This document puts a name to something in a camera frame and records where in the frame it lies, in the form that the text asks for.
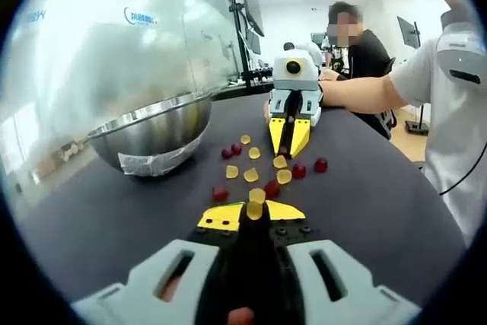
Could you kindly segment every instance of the black table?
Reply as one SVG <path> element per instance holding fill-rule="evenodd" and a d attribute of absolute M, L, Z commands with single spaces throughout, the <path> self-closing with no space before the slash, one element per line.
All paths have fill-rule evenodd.
<path fill-rule="evenodd" d="M 22 223 L 41 267 L 68 300 L 114 282 L 175 238 L 185 238 L 213 206 L 212 187 L 227 184 L 229 202 L 275 176 L 266 95 L 213 103 L 212 120 L 194 158 L 167 177 L 126 177 L 101 159 L 62 184 Z M 223 161 L 221 149 L 251 135 L 262 157 Z M 324 156 L 329 170 L 315 174 Z M 279 201 L 302 210 L 325 238 L 337 243 L 384 284 L 417 304 L 448 274 L 464 251 L 463 239 L 439 195 L 390 142 L 345 110 L 323 110 L 309 145 L 297 161 L 304 180 L 284 186 Z M 225 181 L 225 166 L 240 168 Z M 256 167 L 260 180 L 243 172 Z"/>

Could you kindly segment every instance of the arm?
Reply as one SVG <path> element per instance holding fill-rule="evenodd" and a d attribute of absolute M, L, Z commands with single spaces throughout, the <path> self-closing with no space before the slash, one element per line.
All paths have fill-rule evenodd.
<path fill-rule="evenodd" d="M 341 81 L 321 81 L 323 105 L 345 107 L 352 112 L 375 114 L 404 107 L 407 102 L 399 96 L 390 76 Z"/>

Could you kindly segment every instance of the man in black shirt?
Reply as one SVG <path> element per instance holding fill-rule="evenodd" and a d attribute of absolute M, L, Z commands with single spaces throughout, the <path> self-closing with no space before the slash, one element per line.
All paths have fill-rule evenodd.
<path fill-rule="evenodd" d="M 330 43 L 349 48 L 350 78 L 385 75 L 389 55 L 374 32 L 364 26 L 363 16 L 356 6 L 337 2 L 329 7 L 328 20 Z M 323 70 L 321 78 L 344 79 L 328 69 Z"/>

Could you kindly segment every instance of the metal bowl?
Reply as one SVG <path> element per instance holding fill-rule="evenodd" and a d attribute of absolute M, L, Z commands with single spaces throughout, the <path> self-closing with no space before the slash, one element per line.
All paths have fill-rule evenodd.
<path fill-rule="evenodd" d="M 210 93 L 184 94 L 134 110 L 88 134 L 98 155 L 128 175 L 158 176 L 197 148 L 212 110 Z"/>

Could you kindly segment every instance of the black cable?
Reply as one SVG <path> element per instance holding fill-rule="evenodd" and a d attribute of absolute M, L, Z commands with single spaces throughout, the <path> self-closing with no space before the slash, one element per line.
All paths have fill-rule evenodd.
<path fill-rule="evenodd" d="M 460 183 L 462 183 L 474 170 L 475 168 L 477 167 L 477 165 L 479 165 L 479 162 L 482 160 L 482 157 L 484 156 L 485 154 L 485 150 L 487 149 L 487 142 L 485 143 L 485 146 L 484 146 L 484 149 L 482 150 L 482 154 L 480 154 L 479 158 L 477 159 L 477 161 L 475 162 L 475 164 L 472 166 L 472 168 L 468 171 L 467 174 L 465 174 L 463 176 L 462 179 L 460 179 L 459 181 L 457 181 L 453 186 L 451 186 L 450 188 L 448 188 L 447 190 L 443 191 L 440 193 L 440 196 L 443 196 L 444 194 L 447 194 L 448 192 L 450 192 L 453 188 L 455 188 L 456 186 L 458 186 Z"/>

